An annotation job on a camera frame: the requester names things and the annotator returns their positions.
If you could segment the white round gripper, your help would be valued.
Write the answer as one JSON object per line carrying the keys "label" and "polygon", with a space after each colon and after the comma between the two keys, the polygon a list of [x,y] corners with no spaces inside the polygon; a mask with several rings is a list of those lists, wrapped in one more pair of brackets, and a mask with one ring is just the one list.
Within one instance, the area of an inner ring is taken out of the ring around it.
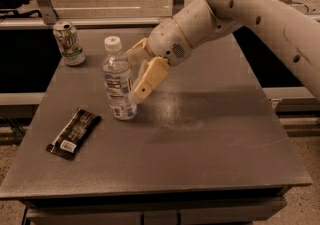
{"label": "white round gripper", "polygon": [[[150,61],[149,53],[154,57]],[[142,63],[134,81],[129,100],[143,102],[167,77],[169,65],[177,66],[188,59],[192,48],[174,19],[167,19],[156,26],[149,37],[142,38],[125,52],[132,64]]]}

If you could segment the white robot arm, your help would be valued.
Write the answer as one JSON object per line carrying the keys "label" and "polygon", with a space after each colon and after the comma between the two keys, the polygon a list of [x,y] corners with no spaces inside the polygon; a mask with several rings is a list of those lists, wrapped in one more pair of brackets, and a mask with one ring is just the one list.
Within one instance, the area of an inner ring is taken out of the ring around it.
{"label": "white robot arm", "polygon": [[127,54],[141,64],[129,100],[144,101],[201,44],[249,28],[320,99],[320,24],[279,0],[194,0]]}

